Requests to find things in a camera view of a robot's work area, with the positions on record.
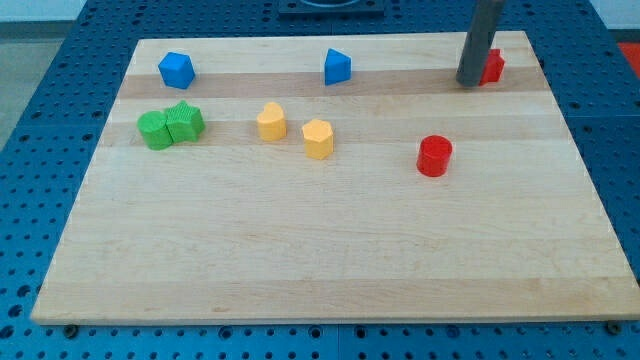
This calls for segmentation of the grey cylindrical robot arm stick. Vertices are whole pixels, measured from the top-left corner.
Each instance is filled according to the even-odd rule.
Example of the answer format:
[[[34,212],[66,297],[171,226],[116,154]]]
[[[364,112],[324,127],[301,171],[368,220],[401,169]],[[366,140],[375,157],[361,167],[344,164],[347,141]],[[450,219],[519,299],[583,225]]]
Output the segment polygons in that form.
[[[477,0],[456,72],[463,87],[477,87],[481,81],[505,0]]]

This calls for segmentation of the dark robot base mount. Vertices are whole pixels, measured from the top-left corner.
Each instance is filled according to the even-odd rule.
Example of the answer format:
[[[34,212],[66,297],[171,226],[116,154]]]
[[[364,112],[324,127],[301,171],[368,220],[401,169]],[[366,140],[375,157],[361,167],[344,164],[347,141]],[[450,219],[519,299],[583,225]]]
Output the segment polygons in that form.
[[[279,0],[280,16],[383,15],[386,0]]]

